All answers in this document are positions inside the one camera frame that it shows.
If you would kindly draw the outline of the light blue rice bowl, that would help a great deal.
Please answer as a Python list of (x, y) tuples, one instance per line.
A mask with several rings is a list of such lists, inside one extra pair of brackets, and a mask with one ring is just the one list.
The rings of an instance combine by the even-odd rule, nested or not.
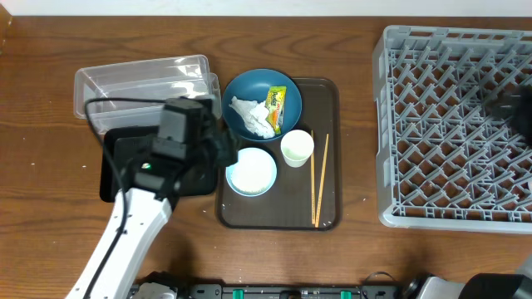
[(271, 154), (259, 148), (244, 148), (238, 161), (225, 169), (229, 187), (244, 197), (256, 197), (269, 191), (277, 178), (277, 165)]

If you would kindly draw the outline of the cream paper cup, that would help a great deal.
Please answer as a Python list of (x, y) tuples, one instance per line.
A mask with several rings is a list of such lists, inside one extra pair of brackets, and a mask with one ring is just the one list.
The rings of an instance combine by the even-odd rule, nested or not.
[(313, 137), (304, 130), (291, 130), (281, 139), (280, 149), (288, 166), (301, 167), (313, 153)]

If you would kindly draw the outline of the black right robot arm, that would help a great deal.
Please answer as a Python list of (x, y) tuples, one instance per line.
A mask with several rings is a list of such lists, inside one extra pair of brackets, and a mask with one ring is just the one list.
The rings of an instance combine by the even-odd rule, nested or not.
[[(531, 145), (531, 87), (519, 87), (486, 103), (492, 116), (523, 136)], [(531, 299), (531, 259), (528, 258), (516, 274), (480, 273), (467, 283), (449, 282), (425, 275), (414, 279), (401, 295), (403, 298), (457, 299)]]

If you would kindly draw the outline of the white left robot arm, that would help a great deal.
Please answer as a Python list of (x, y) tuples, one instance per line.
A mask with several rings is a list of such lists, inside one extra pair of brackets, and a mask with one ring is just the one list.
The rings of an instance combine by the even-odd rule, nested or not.
[(118, 185), (112, 214), (70, 298), (123, 298), (150, 245), (168, 223), (186, 182), (234, 164), (239, 139), (223, 131), (212, 96), (160, 100), (160, 124), (147, 147), (119, 169), (102, 153)]

